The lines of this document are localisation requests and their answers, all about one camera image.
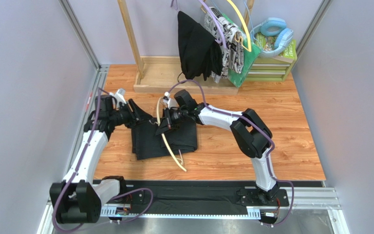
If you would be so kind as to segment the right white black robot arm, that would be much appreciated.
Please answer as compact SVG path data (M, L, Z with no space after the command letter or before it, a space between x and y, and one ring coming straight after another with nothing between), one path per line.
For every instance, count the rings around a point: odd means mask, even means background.
M188 120L230 131L241 152L252 161L259 197L274 199L279 186L272 175L272 164L268 162L273 146L272 133L253 109L232 112L197 103L185 89L177 92L173 100L177 105L163 109L157 135L175 131L182 122Z

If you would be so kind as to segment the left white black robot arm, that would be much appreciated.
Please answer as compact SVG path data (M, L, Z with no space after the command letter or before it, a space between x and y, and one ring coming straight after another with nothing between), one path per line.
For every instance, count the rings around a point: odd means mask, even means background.
M50 187L55 224L96 223L107 202L126 196L126 182L122 176L107 176L93 186L94 173L117 126L131 129L151 118L132 99L124 100L120 94L95 98L95 110L84 125L76 159L62 181Z

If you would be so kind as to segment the cream plastic hanger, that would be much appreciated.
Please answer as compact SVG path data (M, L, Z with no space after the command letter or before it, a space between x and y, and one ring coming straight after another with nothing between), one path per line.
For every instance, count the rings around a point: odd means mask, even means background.
M157 104L156 104L156 109L155 109L156 110L156 119L157 119L156 124L157 124L157 126L159 126L159 124L161 122L161 118L159 116L159 107L161 105L161 99L162 99L161 97L158 99ZM187 169L184 167L184 159L183 159L183 156L181 154L181 151L179 151L179 156L180 157L176 157L173 150L171 149L168 141L167 141L167 138L166 138L165 134L161 134L161 137L162 137L162 140L163 140L168 152L170 153L170 155L173 158L173 160L175 161L175 163L178 165L178 167L180 169L182 169L184 172L187 172Z

